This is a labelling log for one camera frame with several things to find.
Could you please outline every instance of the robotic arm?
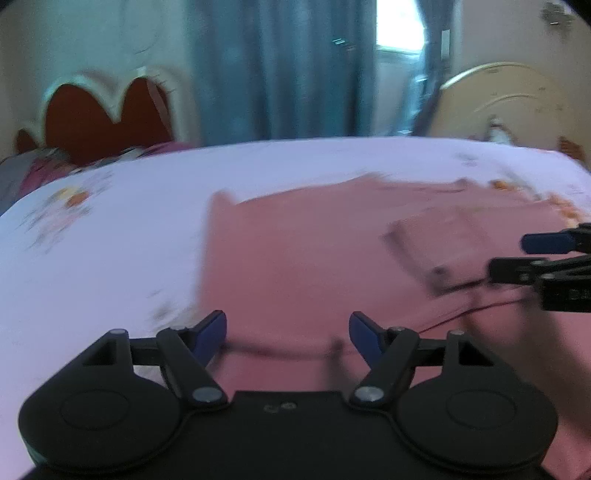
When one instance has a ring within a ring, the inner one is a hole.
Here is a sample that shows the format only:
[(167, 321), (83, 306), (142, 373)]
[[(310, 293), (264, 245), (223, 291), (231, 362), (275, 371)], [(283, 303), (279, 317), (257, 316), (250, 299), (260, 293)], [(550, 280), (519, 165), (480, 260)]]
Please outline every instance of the robotic arm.
[[(591, 252), (589, 239), (582, 225), (526, 235), (522, 247)], [(534, 286), (547, 310), (591, 311), (591, 255), (495, 258), (489, 277)], [(221, 311), (155, 338), (106, 333), (23, 404), (18, 425), (37, 465), (24, 480), (551, 478), (540, 464), (557, 429), (553, 405), (461, 330), (421, 339), (354, 312), (349, 336), (370, 371), (349, 398), (230, 400), (205, 368), (225, 336)], [(159, 365), (168, 389), (134, 365)], [(435, 365), (441, 375), (409, 388), (417, 367)]]

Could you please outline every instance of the brown headboard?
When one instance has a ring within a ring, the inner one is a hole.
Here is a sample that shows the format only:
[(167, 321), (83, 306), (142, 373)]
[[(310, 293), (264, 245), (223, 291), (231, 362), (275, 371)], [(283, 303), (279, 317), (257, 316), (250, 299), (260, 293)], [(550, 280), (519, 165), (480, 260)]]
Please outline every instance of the brown headboard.
[(81, 75), (59, 82), (46, 94), (38, 124), (29, 122), (18, 130), (15, 149), (23, 153), (57, 147), (73, 164), (83, 166), (129, 147), (182, 140), (174, 135), (167, 86), (137, 76), (112, 94)]

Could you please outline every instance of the headboard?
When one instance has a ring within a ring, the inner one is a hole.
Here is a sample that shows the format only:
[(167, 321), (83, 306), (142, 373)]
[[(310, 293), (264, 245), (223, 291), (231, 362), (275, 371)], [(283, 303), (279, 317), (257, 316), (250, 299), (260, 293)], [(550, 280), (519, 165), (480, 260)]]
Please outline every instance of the headboard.
[(144, 67), (114, 87), (109, 83), (93, 73), (53, 83), (37, 119), (18, 130), (16, 152), (60, 148), (73, 164), (83, 166), (129, 147), (189, 140), (180, 89), (167, 71)]
[(581, 143), (562, 90), (532, 67), (509, 62), (481, 65), (445, 83), (429, 135), (481, 139), (493, 115), (522, 147), (555, 150), (560, 136)]

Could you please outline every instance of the bright window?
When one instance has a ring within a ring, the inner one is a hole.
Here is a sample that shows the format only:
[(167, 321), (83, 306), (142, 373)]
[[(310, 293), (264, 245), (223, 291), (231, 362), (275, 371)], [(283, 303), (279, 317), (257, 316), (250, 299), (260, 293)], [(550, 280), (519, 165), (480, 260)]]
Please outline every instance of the bright window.
[(378, 45), (391, 50), (421, 51), (425, 29), (415, 0), (377, 1)]

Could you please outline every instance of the blue curtain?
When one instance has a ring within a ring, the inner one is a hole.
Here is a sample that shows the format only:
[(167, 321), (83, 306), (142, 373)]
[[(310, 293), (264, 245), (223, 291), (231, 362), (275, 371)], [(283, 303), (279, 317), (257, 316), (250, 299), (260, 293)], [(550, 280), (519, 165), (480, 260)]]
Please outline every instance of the blue curtain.
[(415, 1), (425, 25), (425, 47), (407, 86), (393, 135), (428, 133), (444, 81), (441, 33), (450, 28), (454, 0)]
[(206, 145), (368, 135), (375, 0), (193, 0)]

